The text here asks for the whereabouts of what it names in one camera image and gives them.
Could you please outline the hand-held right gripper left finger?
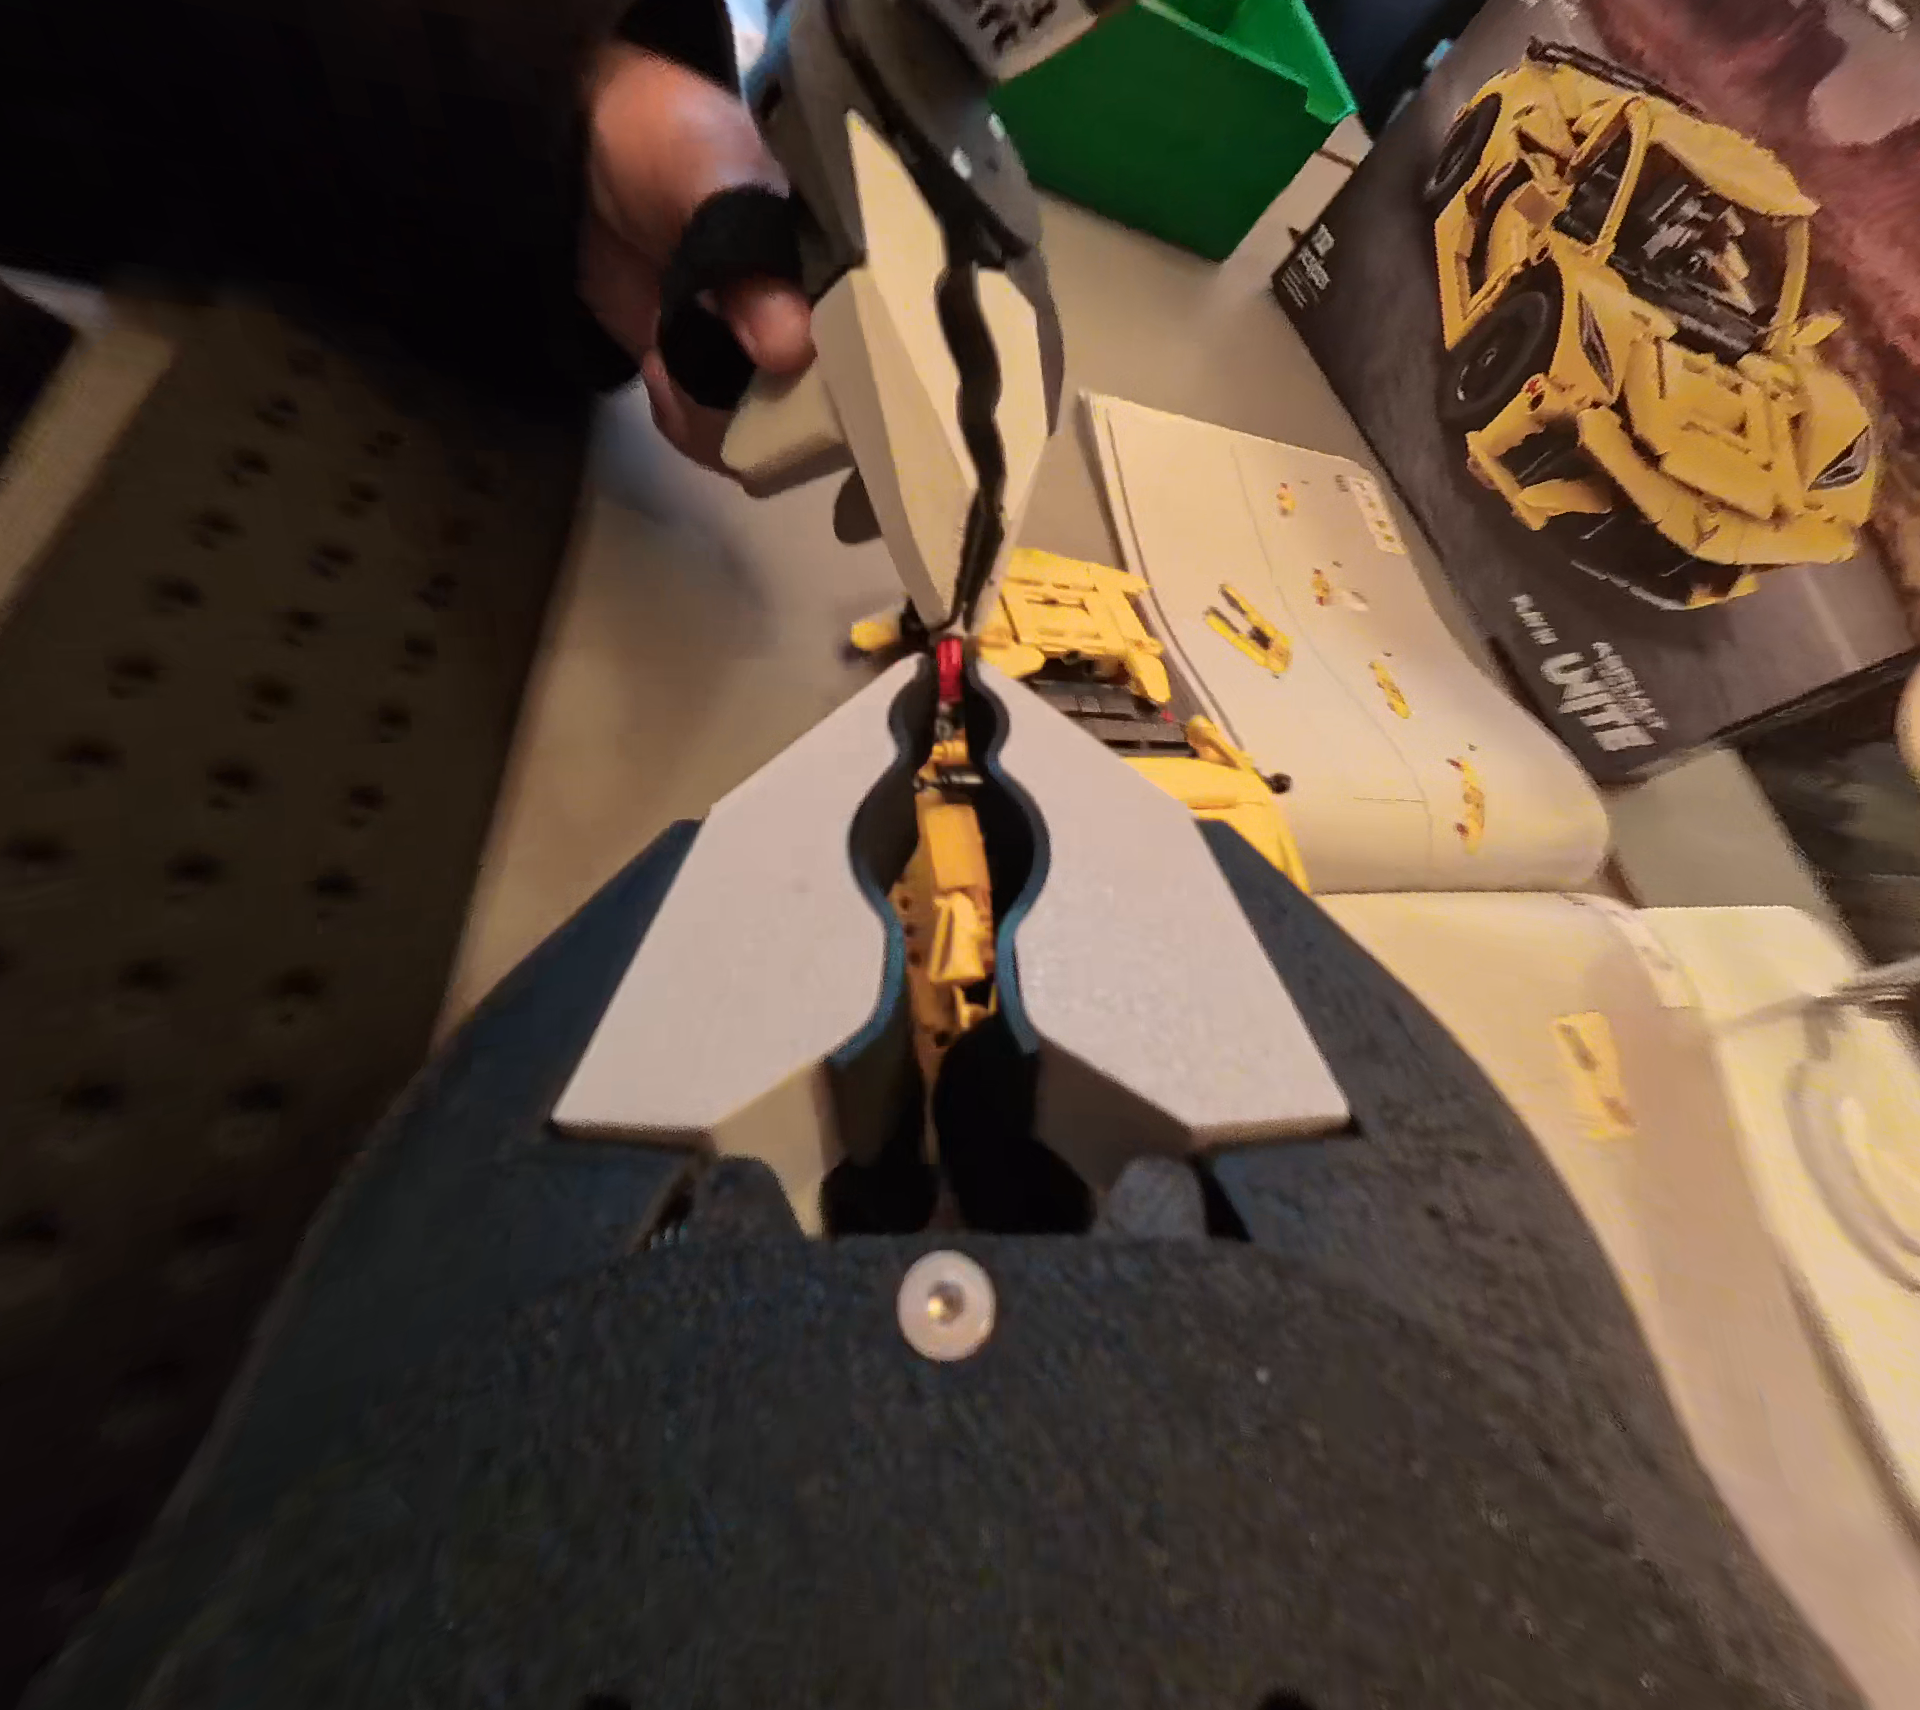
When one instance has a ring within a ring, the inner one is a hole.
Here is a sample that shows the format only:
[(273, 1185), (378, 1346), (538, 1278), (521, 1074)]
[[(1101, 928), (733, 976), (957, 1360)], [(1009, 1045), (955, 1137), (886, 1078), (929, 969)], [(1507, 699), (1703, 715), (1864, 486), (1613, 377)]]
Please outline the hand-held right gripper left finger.
[(551, 1124), (755, 1162), (801, 1232), (922, 1091), (890, 891), (919, 847), (932, 661), (886, 669), (697, 826)]

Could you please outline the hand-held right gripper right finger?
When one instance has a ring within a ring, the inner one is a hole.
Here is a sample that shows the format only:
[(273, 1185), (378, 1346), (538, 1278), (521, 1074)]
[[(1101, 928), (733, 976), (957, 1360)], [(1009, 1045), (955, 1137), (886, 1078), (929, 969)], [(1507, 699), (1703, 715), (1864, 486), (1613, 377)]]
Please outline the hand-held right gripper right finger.
[(1220, 1152), (1351, 1124), (1234, 890), (1284, 883), (1038, 694), (957, 676), (993, 1015), (932, 1084), (948, 1213), (993, 1237), (1234, 1237)]

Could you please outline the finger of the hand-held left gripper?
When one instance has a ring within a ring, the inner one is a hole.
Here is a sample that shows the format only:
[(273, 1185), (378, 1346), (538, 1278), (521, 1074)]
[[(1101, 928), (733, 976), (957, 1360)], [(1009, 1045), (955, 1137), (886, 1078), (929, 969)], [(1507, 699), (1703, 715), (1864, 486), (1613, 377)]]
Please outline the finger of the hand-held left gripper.
[(841, 129), (864, 258), (814, 309), (829, 401), (922, 627), (973, 631), (995, 475), (943, 314), (948, 236), (883, 130)]
[(973, 505), (959, 570), (959, 625), (979, 627), (1038, 486), (1062, 401), (1062, 341), (1048, 294), (1004, 269), (972, 273), (972, 322), (982, 348), (962, 369), (962, 437)]

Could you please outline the yellow toy brick car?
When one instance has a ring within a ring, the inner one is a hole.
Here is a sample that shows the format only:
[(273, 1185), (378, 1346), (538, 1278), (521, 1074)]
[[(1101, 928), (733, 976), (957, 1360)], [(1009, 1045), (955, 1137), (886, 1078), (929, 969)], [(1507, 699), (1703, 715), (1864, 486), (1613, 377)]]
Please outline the yellow toy brick car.
[[(1123, 570), (1018, 547), (979, 655), (1309, 890), (1278, 799), (1284, 777), (1266, 777), (1209, 716), (1174, 715), (1165, 648), (1144, 623), (1144, 595), (1145, 580)], [(995, 910), (976, 792), (979, 772), (951, 729), (915, 774), (919, 842), (887, 894), (908, 942), (914, 1053), (926, 1094), (955, 1042), (995, 1015)]]

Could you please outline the grey desk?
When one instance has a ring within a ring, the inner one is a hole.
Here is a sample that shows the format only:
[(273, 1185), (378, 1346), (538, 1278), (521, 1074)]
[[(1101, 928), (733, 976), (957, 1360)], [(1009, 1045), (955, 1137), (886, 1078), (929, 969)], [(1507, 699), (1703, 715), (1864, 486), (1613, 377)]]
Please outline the grey desk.
[[(1081, 396), (1363, 464), (1271, 229), (1213, 266), (1045, 200), (1022, 544), (1119, 547)], [(922, 1091), (818, 1237), (755, 1162), (551, 1124), (697, 826), (900, 605), (836, 477), (744, 497), (640, 402), (427, 1056), (34, 1703), (1915, 1707), (1918, 1529), (1864, 1477), (1768, 1542), (1541, 1138), (1314, 887), (1231, 860), (1351, 1124), (1220, 1152), (1234, 1237), (973, 1232), (893, 1180)]]

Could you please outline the person's left hand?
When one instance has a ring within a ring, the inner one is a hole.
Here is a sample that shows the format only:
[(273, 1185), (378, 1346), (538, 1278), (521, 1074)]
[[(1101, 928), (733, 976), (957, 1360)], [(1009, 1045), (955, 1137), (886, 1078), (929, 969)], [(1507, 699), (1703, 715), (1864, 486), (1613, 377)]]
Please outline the person's left hand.
[(629, 43), (614, 43), (589, 73), (586, 133), (583, 303), (635, 365), (661, 437), (724, 475), (728, 414), (685, 398), (658, 350), (661, 279), (710, 198), (786, 196), (787, 182), (737, 96)]

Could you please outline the open instruction booklet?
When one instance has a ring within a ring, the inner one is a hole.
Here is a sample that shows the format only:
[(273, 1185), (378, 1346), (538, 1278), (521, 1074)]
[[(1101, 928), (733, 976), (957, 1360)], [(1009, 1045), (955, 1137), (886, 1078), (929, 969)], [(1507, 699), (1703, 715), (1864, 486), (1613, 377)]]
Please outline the open instruction booklet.
[(1455, 643), (1377, 477), (1081, 396), (1180, 697), (1269, 777), (1333, 916), (1445, 1024), (1596, 1224), (1714, 1474), (1768, 1542), (1864, 1477), (1910, 1529), (1765, 1231), (1713, 1037), (1598, 890), (1604, 804)]

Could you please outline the dark perforated foam pad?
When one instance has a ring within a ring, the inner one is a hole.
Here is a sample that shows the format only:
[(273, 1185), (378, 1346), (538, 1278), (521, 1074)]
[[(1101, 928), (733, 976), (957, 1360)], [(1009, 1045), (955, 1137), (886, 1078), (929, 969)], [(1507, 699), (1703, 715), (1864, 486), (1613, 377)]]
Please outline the dark perforated foam pad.
[(427, 1056), (586, 458), (579, 408), (206, 305), (2, 464), (6, 1700)]

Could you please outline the toy car set box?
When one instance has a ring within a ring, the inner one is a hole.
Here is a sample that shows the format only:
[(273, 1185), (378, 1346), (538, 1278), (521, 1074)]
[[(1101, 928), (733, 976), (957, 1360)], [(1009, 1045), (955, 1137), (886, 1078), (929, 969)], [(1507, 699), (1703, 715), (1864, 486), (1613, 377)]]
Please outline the toy car set box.
[(1273, 289), (1596, 780), (1918, 661), (1918, 0), (1489, 0)]

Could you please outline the wooden document stand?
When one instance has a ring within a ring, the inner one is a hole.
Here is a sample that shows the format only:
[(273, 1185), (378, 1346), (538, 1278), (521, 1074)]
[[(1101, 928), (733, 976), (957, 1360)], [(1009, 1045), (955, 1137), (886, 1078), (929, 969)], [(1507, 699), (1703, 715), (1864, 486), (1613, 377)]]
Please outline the wooden document stand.
[(1918, 679), (1864, 722), (1792, 726), (1757, 777), (1831, 916), (1663, 905), (1638, 920), (1706, 1023), (1796, 1305), (1915, 1514)]

